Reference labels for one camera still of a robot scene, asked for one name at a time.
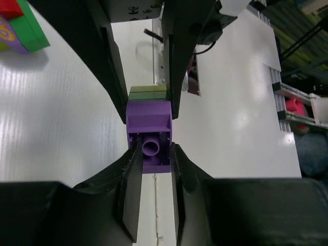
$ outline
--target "colorful toy block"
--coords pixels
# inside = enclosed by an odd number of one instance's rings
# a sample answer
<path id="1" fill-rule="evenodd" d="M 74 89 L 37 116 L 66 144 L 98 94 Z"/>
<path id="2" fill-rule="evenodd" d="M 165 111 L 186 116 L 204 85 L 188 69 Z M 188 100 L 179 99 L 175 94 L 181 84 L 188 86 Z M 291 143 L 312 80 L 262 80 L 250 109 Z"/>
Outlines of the colorful toy block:
<path id="1" fill-rule="evenodd" d="M 0 51 L 1 50 L 7 50 L 7 49 L 8 49 L 8 46 L 5 43 L 0 41 Z"/>
<path id="2" fill-rule="evenodd" d="M 171 171 L 172 111 L 169 100 L 128 101 L 127 136 L 129 147 L 141 138 L 143 173 Z"/>
<path id="3" fill-rule="evenodd" d="M 0 15 L 0 40 L 9 46 L 11 49 L 15 50 L 21 54 L 29 53 L 27 49 L 20 43 L 15 31 L 9 24 L 8 20 Z"/>
<path id="4" fill-rule="evenodd" d="M 22 15 L 8 19 L 0 15 L 0 40 L 18 53 L 30 53 L 50 46 L 26 0 L 0 0 L 1 9 L 14 1 Z"/>
<path id="5" fill-rule="evenodd" d="M 166 91 L 134 92 L 128 100 L 159 100 L 166 99 Z"/>
<path id="6" fill-rule="evenodd" d="M 132 92 L 150 92 L 150 91 L 166 91 L 166 86 L 132 86 L 130 93 Z"/>
<path id="7" fill-rule="evenodd" d="M 0 15 L 6 19 L 14 19 L 24 13 L 16 0 L 0 0 Z"/>

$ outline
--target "purple block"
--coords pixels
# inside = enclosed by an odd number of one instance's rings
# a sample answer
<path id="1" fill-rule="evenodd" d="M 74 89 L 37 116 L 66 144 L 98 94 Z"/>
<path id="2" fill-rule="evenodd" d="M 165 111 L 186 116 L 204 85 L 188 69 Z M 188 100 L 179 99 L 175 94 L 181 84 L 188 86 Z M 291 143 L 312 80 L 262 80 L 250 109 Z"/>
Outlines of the purple block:
<path id="1" fill-rule="evenodd" d="M 143 173 L 171 171 L 172 113 L 168 100 L 131 100 L 127 105 L 129 147 L 142 139 Z"/>
<path id="2" fill-rule="evenodd" d="M 11 49 L 21 54 L 28 54 L 29 51 L 20 43 L 9 21 L 0 15 L 0 40 Z"/>

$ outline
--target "table surface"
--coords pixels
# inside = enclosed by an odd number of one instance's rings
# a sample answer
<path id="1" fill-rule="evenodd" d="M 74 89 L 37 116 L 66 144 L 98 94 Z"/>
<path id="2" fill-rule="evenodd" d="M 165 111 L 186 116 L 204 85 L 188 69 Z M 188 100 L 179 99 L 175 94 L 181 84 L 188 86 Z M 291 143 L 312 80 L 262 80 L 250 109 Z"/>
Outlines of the table surface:
<path id="1" fill-rule="evenodd" d="M 101 84 L 38 14 L 51 47 L 0 54 L 0 180 L 73 186 L 127 149 Z M 153 83 L 151 20 L 113 24 L 128 90 Z M 173 140 L 213 177 L 300 177 L 294 137 L 279 130 L 269 67 L 274 34 L 247 10 L 198 56 L 201 97 L 183 93 Z M 175 243 L 171 174 L 142 178 L 138 243 Z"/>

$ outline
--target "blue fabric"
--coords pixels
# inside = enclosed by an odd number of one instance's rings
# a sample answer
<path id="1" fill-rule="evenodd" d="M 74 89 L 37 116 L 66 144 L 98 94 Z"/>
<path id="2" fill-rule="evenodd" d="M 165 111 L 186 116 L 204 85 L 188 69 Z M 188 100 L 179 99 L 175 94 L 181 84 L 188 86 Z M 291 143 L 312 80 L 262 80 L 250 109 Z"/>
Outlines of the blue fabric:
<path id="1" fill-rule="evenodd" d="M 328 133 L 295 135 L 295 143 L 301 171 L 309 177 L 322 177 L 328 185 Z"/>

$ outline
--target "green block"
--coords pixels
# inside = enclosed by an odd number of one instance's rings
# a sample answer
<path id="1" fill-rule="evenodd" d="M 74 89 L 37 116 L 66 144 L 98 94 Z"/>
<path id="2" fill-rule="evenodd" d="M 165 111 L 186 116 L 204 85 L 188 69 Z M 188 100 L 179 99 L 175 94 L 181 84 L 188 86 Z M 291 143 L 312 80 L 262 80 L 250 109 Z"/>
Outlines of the green block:
<path id="1" fill-rule="evenodd" d="M 18 5 L 20 6 L 21 10 L 24 13 L 24 16 L 30 25 L 30 28 L 34 32 L 34 35 L 39 40 L 40 44 L 43 48 L 50 46 L 47 37 L 45 36 L 42 28 L 40 27 L 39 23 L 37 22 L 29 4 L 26 0 L 17 0 Z"/>
<path id="2" fill-rule="evenodd" d="M 166 99 L 166 91 L 133 92 L 129 94 L 129 100 L 158 100 Z"/>
<path id="3" fill-rule="evenodd" d="M 24 15 L 18 18 L 10 19 L 9 24 L 17 35 L 20 43 L 29 52 L 34 52 L 43 48 Z"/>
<path id="4" fill-rule="evenodd" d="M 131 92 L 166 91 L 166 86 L 132 86 Z"/>

